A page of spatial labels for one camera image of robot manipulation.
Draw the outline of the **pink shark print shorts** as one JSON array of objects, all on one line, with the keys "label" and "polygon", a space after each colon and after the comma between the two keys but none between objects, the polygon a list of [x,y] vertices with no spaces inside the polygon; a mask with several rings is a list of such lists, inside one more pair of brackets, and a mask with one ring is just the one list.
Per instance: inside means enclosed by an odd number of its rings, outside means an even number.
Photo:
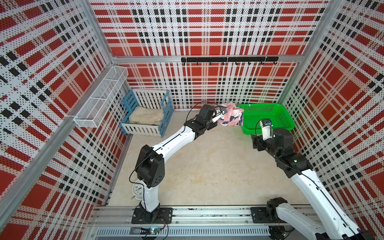
[{"label": "pink shark print shorts", "polygon": [[235,103],[221,104],[220,108],[226,109],[227,112],[218,120],[222,126],[235,127],[242,126],[244,121],[244,109],[237,107]]}]

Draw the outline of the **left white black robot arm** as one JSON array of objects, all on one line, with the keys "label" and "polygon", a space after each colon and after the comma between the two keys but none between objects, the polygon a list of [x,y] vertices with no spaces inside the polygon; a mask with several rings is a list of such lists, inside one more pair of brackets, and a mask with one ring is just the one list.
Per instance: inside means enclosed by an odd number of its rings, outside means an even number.
[{"label": "left white black robot arm", "polygon": [[187,120],[168,139],[152,147],[145,145],[141,148],[134,170],[137,184],[144,191],[140,206],[145,213],[151,214],[160,208],[158,186],[165,177],[165,165],[169,158],[206,131],[215,128],[218,120],[227,112],[222,106],[203,105],[194,118]]}]

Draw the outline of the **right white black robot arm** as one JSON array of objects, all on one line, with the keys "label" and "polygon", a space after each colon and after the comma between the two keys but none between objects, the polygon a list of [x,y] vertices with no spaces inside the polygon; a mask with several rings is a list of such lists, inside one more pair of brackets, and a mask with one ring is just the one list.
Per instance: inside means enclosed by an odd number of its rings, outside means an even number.
[{"label": "right white black robot arm", "polygon": [[373,240],[374,236],[362,230],[351,220],[321,183],[313,166],[293,148],[293,135],[286,129],[267,129],[260,136],[252,135],[253,148],[265,151],[276,161],[304,194],[319,217],[315,222],[297,211],[282,197],[267,202],[267,216],[273,221],[291,225],[309,240]]}]

